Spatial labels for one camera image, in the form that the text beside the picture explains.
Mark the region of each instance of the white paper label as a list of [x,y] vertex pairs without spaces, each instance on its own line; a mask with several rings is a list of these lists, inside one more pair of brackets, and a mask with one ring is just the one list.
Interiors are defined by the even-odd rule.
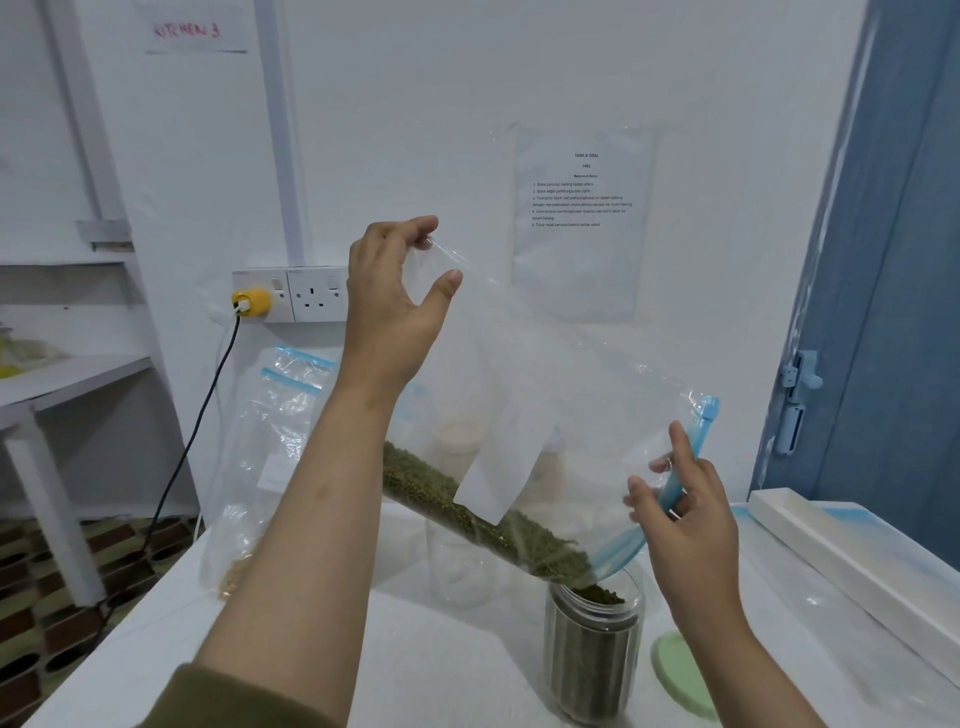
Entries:
[[535,385],[517,386],[453,502],[488,523],[500,523],[527,484],[557,420],[556,407]]
[[247,53],[250,43],[240,8],[217,5],[147,5],[147,53]]
[[654,141],[520,130],[513,283],[525,298],[567,321],[634,319]]
[[274,452],[267,457],[263,464],[260,479],[256,482],[257,488],[265,491],[283,494],[287,490],[287,483],[297,469],[297,460],[288,457],[286,453]]

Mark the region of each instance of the blue door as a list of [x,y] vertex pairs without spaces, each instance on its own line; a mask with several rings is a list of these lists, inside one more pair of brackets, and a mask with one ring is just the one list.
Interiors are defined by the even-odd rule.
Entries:
[[873,7],[752,488],[858,502],[960,569],[958,17]]

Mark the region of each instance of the resealable bag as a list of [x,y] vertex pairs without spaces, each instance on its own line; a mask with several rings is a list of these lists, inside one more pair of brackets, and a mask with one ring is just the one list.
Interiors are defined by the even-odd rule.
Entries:
[[[573,586],[622,569],[644,542],[627,477],[680,494],[651,460],[679,420],[699,450],[718,400],[542,313],[438,246],[403,282],[420,303],[445,271],[464,281],[394,417],[384,494],[535,576]],[[549,477],[546,486],[543,478]]]
[[335,365],[287,347],[261,355],[242,382],[204,520],[201,580],[219,589],[274,516],[335,379]]

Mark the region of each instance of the white shelf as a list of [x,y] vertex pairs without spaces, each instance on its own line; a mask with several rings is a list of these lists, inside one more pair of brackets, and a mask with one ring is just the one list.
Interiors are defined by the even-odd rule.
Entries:
[[28,402],[39,411],[149,369],[149,356],[72,356],[42,369],[0,379],[0,410]]
[[135,253],[94,253],[89,255],[78,255],[76,257],[51,256],[51,257],[29,257],[24,258],[2,258],[0,257],[0,266],[14,265],[117,265],[126,263],[130,260],[136,260]]

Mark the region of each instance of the sleeve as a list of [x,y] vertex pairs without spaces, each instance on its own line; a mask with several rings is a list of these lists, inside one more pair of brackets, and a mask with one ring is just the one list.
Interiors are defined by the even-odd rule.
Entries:
[[140,728],[338,728],[290,698],[197,665],[181,665]]

